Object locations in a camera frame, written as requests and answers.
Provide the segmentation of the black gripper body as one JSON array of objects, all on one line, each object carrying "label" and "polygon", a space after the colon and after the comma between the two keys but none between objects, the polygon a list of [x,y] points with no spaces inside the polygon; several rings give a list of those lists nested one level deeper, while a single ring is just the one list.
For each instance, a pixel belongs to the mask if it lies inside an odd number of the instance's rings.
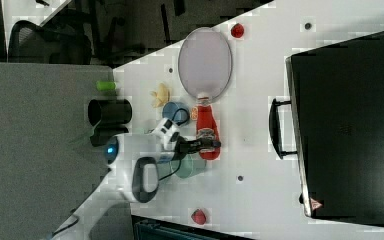
[{"label": "black gripper body", "polygon": [[196,142],[194,140],[186,140],[183,137],[180,137],[177,141],[175,147],[175,153],[179,156],[186,156],[188,154],[193,154],[197,150]]}]

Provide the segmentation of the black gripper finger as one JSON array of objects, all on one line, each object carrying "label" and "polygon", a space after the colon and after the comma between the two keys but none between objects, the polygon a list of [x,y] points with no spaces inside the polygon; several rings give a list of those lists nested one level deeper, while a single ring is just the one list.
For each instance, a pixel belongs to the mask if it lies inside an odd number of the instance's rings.
[{"label": "black gripper finger", "polygon": [[214,151],[221,147],[221,142],[218,140],[198,139],[193,143],[195,152]]},{"label": "black gripper finger", "polygon": [[197,137],[215,137],[216,134],[212,129],[200,129],[197,132]]}]

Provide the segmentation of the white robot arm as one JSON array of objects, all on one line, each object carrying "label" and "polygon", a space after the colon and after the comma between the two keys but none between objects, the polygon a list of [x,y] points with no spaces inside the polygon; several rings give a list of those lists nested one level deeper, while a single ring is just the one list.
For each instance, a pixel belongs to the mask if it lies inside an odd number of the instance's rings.
[{"label": "white robot arm", "polygon": [[159,188],[159,163],[211,153],[221,148],[221,142],[208,136],[187,140],[177,131],[158,127],[149,134],[116,135],[109,147],[113,150],[109,172],[47,240],[89,240],[92,229],[113,206],[154,199]]}]

